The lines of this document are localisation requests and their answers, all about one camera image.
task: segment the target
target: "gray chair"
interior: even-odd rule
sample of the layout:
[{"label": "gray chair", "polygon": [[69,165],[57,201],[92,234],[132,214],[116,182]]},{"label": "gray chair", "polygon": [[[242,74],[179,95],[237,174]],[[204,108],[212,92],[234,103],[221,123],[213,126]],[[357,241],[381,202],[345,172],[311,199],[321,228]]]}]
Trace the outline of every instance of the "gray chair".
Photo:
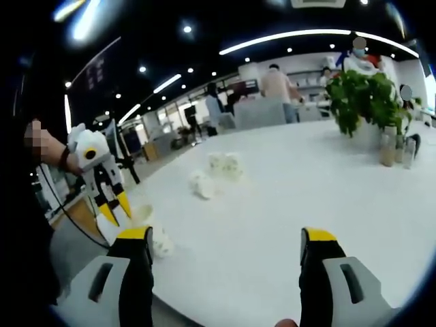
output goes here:
[{"label": "gray chair", "polygon": [[272,98],[238,102],[234,118],[239,130],[286,124],[282,101]]}]

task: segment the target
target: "white robot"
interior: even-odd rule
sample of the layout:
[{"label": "white robot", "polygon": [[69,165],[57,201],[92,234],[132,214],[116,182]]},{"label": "white robot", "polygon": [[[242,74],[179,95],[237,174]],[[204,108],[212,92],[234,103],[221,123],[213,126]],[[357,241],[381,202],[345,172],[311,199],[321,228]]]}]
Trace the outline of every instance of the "white robot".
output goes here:
[{"label": "white robot", "polygon": [[[99,131],[90,131],[85,125],[73,127],[68,135],[68,149],[78,157],[82,169],[82,178],[87,191],[95,200],[102,215],[97,216],[97,226],[110,245],[116,237],[128,228],[132,228],[129,200],[121,184],[121,172],[109,151],[105,136]],[[119,205],[111,208],[102,190],[98,171],[104,171],[110,179],[113,194]]]}]

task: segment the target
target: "white robotic arm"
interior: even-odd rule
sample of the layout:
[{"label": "white robotic arm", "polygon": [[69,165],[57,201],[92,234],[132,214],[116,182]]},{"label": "white robotic arm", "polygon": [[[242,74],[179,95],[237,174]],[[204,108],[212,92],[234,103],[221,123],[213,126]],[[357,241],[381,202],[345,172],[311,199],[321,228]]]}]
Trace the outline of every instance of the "white robotic arm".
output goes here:
[{"label": "white robotic arm", "polygon": [[[129,200],[121,183],[121,172],[115,163],[114,156],[110,153],[106,138],[99,131],[90,131],[84,124],[74,127],[68,136],[68,149],[75,153],[78,165],[82,169],[82,178],[90,195],[93,196],[100,211],[106,219],[117,228],[131,227],[131,209]],[[119,201],[123,211],[118,207],[111,209],[102,191],[99,174],[96,170],[106,171],[112,192]]]}]

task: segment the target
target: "potted plant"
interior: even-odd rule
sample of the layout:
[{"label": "potted plant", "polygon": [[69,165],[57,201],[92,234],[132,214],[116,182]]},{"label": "potted plant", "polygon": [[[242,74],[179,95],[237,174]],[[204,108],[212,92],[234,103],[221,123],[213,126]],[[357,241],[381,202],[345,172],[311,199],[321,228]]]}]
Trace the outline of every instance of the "potted plant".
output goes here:
[{"label": "potted plant", "polygon": [[358,143],[369,149],[378,147],[381,129],[395,126],[397,134],[402,134],[403,118],[411,120],[397,101],[393,82],[383,73],[341,72],[329,81],[326,90],[341,133],[360,138]]}]

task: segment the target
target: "led strip light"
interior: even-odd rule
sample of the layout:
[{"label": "led strip light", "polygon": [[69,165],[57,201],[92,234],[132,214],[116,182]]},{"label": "led strip light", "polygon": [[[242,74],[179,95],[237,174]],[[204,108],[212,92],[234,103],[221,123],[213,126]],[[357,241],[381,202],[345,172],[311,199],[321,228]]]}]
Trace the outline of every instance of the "led strip light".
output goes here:
[{"label": "led strip light", "polygon": [[[304,31],[285,32],[285,33],[279,33],[279,34],[259,37],[257,39],[251,40],[251,41],[243,42],[241,44],[231,46],[230,48],[221,50],[219,52],[219,54],[221,56],[223,56],[223,55],[226,55],[226,54],[231,53],[233,51],[236,51],[236,50],[239,50],[242,48],[246,48],[248,46],[252,46],[254,44],[259,44],[259,43],[266,42],[266,41],[281,39],[283,37],[301,36],[301,35],[322,35],[322,34],[350,35],[351,33],[352,33],[351,31],[348,31],[345,29],[308,29],[308,30],[304,30]],[[414,56],[416,58],[420,57],[417,52],[409,49],[406,46],[403,46],[399,43],[396,43],[392,40],[386,39],[384,37],[373,35],[373,34],[368,34],[368,33],[363,33],[363,32],[356,32],[356,35],[361,36],[361,37],[366,37],[368,39],[377,40],[377,41],[389,44],[391,46],[395,46],[398,49],[401,49],[401,50],[411,54],[412,56]]]}]

